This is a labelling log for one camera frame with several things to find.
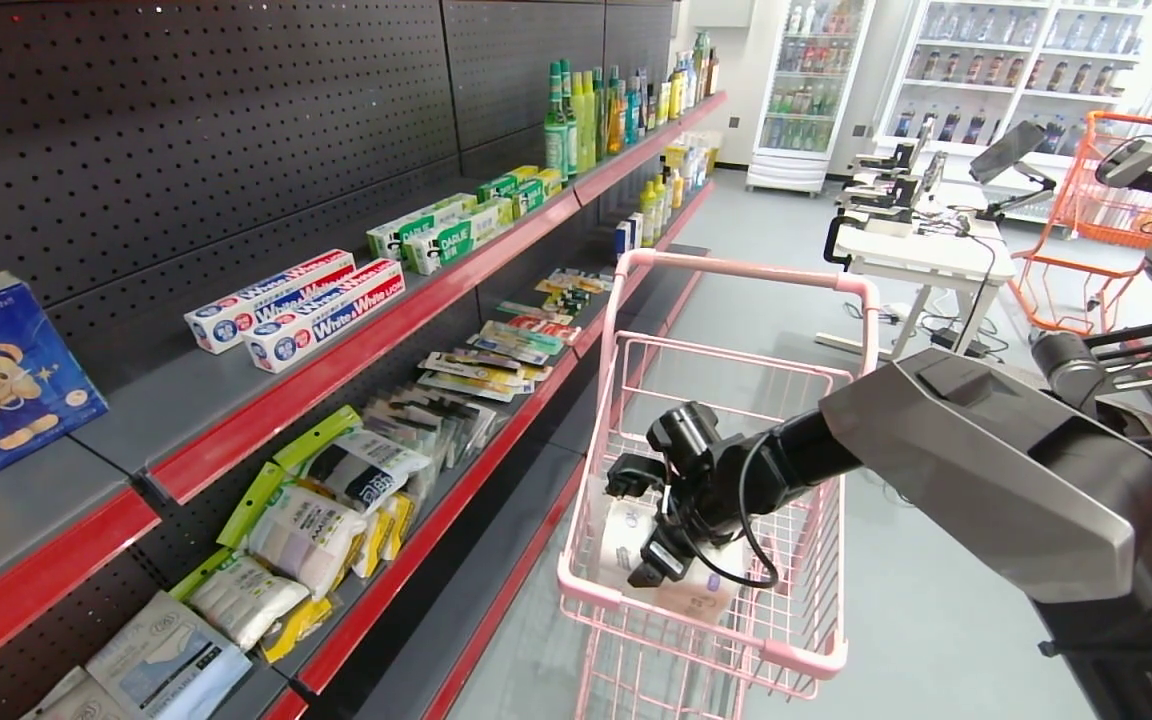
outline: white shelving unit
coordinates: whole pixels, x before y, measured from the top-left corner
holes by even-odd
[[[794,0],[768,65],[746,187],[819,192],[874,0]]]
[[[950,156],[946,181],[973,182],[970,161],[1032,120],[1048,128],[1048,141],[1026,160],[1061,182],[1087,113],[1149,113],[1152,0],[920,0],[892,77],[878,152],[890,152],[934,114],[931,147]],[[1010,195],[1033,184],[1009,172],[990,190]],[[1010,217],[1046,222],[1047,210]]]

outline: shopping cart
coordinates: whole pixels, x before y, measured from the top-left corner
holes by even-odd
[[[1107,187],[1097,181],[1096,169],[1107,154],[1137,137],[1152,137],[1152,118],[1087,113],[1087,132],[1052,202],[1038,245],[1011,256],[1024,260],[1011,291],[1033,327],[1083,336],[1116,327],[1124,293],[1144,268],[1143,252],[1134,250],[1152,243],[1152,192]],[[1066,247],[1048,243],[1053,234],[1129,250],[1113,253],[1117,258],[1102,265],[1076,262]],[[1082,296],[1056,297],[1052,291],[1079,286]]]
[[[660,414],[695,400],[713,407],[723,435],[749,434],[813,409],[820,397],[850,382],[851,374],[617,332],[622,286],[634,265],[854,293],[864,309],[861,372],[867,373],[878,359],[878,291],[864,278],[650,250],[623,256],[602,326],[598,418],[576,514],[558,562],[563,614],[591,626],[577,717],[738,717],[745,692],[753,687],[786,699],[812,698],[820,680],[833,679],[847,655],[844,484],[840,479],[820,484],[781,511],[755,521],[755,536],[776,564],[781,583],[772,589],[742,588],[717,623],[596,583],[596,547],[612,501],[604,493],[605,473],[623,452],[658,456],[644,432]],[[740,318],[732,321],[740,323]],[[658,500],[649,492],[637,501],[644,516],[654,514]],[[767,574],[753,561],[746,577],[765,579]]]

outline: gray floor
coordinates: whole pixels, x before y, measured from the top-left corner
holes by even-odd
[[[742,174],[719,173],[717,192],[680,242],[710,247],[721,258],[836,268],[820,259],[824,228],[833,211],[826,197],[810,200],[744,192],[742,182]],[[1013,245],[1024,247],[1037,236],[1009,232],[1007,237]],[[1089,251],[1097,249],[1092,245]],[[1078,252],[1078,243],[1070,243],[1070,251]],[[876,281],[884,302],[914,301],[915,286]],[[1143,279],[1139,285],[1149,286]],[[952,310],[952,300],[943,309]],[[1006,304],[995,306],[990,318],[1000,340],[1010,343],[1009,350],[1000,353],[1002,359],[1032,369]],[[1132,323],[1151,319],[1138,316]],[[858,332],[841,296],[707,276],[672,334],[733,350],[855,367],[854,357],[814,344],[817,332],[841,336]],[[892,340],[895,329],[884,328],[884,344]],[[918,338],[910,351],[925,344],[925,338]],[[736,406],[756,404],[761,401],[759,393],[765,393],[763,384],[730,377],[717,381],[710,373],[687,373],[682,382],[721,384],[723,395]],[[1020,592],[979,566],[917,510],[903,506],[889,488],[884,492],[878,479],[852,473],[846,482],[849,661],[838,679],[823,684],[813,702],[793,702],[786,707],[782,698],[751,692],[746,719],[1091,719],[1064,666],[1043,659],[1036,650],[1036,643],[1044,639],[1043,626]],[[568,717],[575,711],[586,634],[558,612],[554,568],[564,533],[566,529],[559,529],[500,626],[453,711],[457,720],[525,720]],[[593,707],[589,717],[612,717],[605,705]],[[664,715],[641,712],[636,717]]]

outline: white wall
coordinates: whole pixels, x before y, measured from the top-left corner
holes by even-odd
[[[708,36],[721,60],[718,86],[727,91],[727,104],[698,129],[723,131],[723,149],[718,159],[723,162],[749,165],[753,158],[758,116],[767,93],[767,77],[776,53],[776,37],[785,24],[785,15],[793,3],[803,0],[755,0],[750,28],[710,29]],[[905,14],[916,0],[874,0],[873,24],[865,46],[861,50],[861,65],[856,69],[855,85],[842,114],[842,129],[829,172],[842,173],[847,161],[858,152],[872,149],[869,137],[852,137],[855,126],[870,128],[882,111],[882,98],[890,86],[888,73],[892,60],[900,55],[904,36]],[[679,31],[669,47],[672,53],[690,50],[696,36],[689,15],[690,0],[682,0],[679,8]],[[740,118],[740,128],[728,128],[732,118]]]

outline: white table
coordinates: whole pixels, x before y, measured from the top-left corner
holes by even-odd
[[[947,206],[984,209],[984,205],[986,202],[978,187],[941,183],[935,194],[920,202],[919,211],[937,213]],[[972,234],[975,240],[957,237],[948,232],[892,237],[849,225],[838,229],[835,251],[838,255],[851,256],[849,272],[922,286],[909,318],[901,327],[900,339],[889,353],[882,353],[884,359],[895,359],[905,350],[909,338],[918,333],[919,316],[938,287],[947,288],[956,295],[963,332],[958,334],[952,350],[958,355],[965,354],[998,296],[998,288],[1016,274],[1011,255],[1002,242],[996,223],[973,219]],[[824,333],[817,334],[814,340],[842,350],[856,351],[861,347],[858,342]]]

